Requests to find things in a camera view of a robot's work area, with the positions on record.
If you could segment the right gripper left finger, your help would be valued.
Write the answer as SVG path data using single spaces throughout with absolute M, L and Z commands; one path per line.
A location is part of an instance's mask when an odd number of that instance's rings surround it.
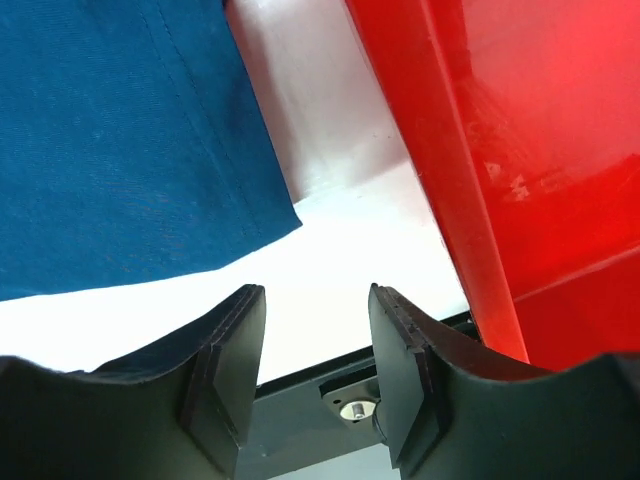
M 230 479 L 246 443 L 266 295 L 245 285 L 200 318 L 91 372 L 1 360 L 5 479 Z

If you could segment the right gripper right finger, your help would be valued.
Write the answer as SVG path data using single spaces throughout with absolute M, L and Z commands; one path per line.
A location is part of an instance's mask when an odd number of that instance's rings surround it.
M 373 285 L 378 419 L 405 479 L 635 479 L 639 357 L 605 354 L 552 373 Z

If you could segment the blue printed t-shirt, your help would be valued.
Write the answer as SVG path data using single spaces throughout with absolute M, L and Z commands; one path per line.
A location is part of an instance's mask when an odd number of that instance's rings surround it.
M 300 225 L 222 1 L 1 5 L 1 297 L 219 269 Z

